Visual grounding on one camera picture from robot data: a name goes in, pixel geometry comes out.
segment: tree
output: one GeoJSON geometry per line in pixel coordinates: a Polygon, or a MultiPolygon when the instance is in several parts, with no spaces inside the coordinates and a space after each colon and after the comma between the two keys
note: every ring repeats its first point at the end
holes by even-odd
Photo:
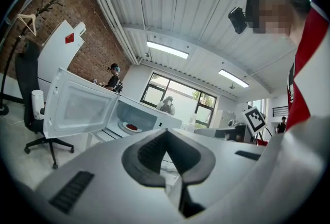
{"type": "MultiPolygon", "coordinates": [[[[200,92],[199,91],[194,91],[192,93],[192,98],[194,100],[198,100],[199,97],[200,97],[200,92]]],[[[210,96],[202,93],[201,98],[202,98],[201,104],[206,105],[206,106],[213,107],[213,99],[212,99],[212,97],[210,97],[210,96]]]]}
{"type": "Polygon", "coordinates": [[[201,124],[199,124],[199,123],[195,123],[195,124],[194,124],[194,127],[195,127],[196,129],[206,129],[206,128],[207,128],[207,126],[201,125],[201,124]]]}
{"type": "Polygon", "coordinates": [[[151,80],[156,80],[156,79],[158,79],[160,76],[159,75],[157,75],[157,74],[153,74],[153,77],[151,78],[151,80]]]}

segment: black office chair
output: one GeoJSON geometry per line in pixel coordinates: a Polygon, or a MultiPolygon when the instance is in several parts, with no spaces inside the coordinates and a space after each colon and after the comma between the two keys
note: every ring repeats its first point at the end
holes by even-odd
{"type": "Polygon", "coordinates": [[[38,45],[33,43],[32,41],[27,41],[25,45],[25,52],[18,54],[15,61],[17,81],[19,83],[20,91],[25,104],[25,109],[24,109],[25,126],[34,133],[37,134],[38,132],[40,132],[43,135],[42,138],[29,142],[24,148],[24,151],[27,154],[29,154],[30,153],[29,147],[41,143],[49,143],[50,145],[49,147],[51,148],[51,153],[54,161],[53,168],[56,169],[58,165],[55,159],[53,143],[55,142],[57,144],[70,147],[71,153],[74,153],[74,146],[60,139],[56,139],[56,138],[46,139],[43,133],[43,120],[34,119],[31,93],[33,90],[39,90],[39,83],[38,83],[39,54],[40,51],[38,45]]]}

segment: cable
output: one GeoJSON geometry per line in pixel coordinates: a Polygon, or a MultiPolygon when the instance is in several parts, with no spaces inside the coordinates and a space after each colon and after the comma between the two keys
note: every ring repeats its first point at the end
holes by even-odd
{"type": "Polygon", "coordinates": [[[18,123],[24,121],[24,120],[20,120],[20,121],[15,122],[15,123],[10,123],[10,122],[8,121],[8,119],[7,119],[7,116],[0,116],[0,117],[5,117],[5,118],[6,118],[6,121],[7,121],[7,123],[8,123],[9,125],[16,125],[16,124],[18,124],[18,123]]]}
{"type": "Polygon", "coordinates": [[[263,138],[262,138],[262,134],[261,134],[260,132],[259,132],[258,134],[259,134],[259,136],[260,136],[260,139],[261,139],[262,141],[264,141],[263,138]]]}
{"type": "Polygon", "coordinates": [[[273,135],[270,133],[270,131],[267,127],[266,127],[266,130],[269,132],[270,136],[273,137],[273,135]]]}

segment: brick wall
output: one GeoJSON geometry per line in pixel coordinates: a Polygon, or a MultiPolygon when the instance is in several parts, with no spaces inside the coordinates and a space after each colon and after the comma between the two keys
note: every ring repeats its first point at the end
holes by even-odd
{"type": "MultiPolygon", "coordinates": [[[[22,52],[25,39],[30,39],[40,45],[47,40],[56,26],[64,20],[75,27],[80,21],[86,25],[86,31],[81,36],[85,43],[77,52],[71,61],[68,70],[82,78],[93,80],[97,78],[98,82],[108,82],[111,77],[108,67],[116,62],[121,68],[121,79],[125,76],[130,62],[125,56],[115,35],[111,31],[106,19],[104,18],[96,0],[59,0],[63,7],[52,5],[50,12],[42,13],[42,17],[37,18],[37,36],[27,33],[22,40],[11,60],[8,76],[16,78],[14,62],[17,53],[22,52]]],[[[24,14],[34,14],[40,7],[41,0],[33,0],[23,11],[24,14]]],[[[16,14],[19,7],[13,10],[16,14]]],[[[23,23],[16,21],[14,27],[9,33],[0,53],[0,72],[4,72],[5,63],[8,59],[12,45],[14,44],[19,32],[23,29],[23,23]]]]}

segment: red jacket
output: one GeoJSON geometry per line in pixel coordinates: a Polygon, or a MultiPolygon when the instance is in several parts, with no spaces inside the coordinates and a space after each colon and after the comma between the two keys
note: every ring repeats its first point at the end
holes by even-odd
{"type": "Polygon", "coordinates": [[[312,3],[288,76],[287,127],[310,116],[330,115],[330,31],[324,12],[312,3]]]}

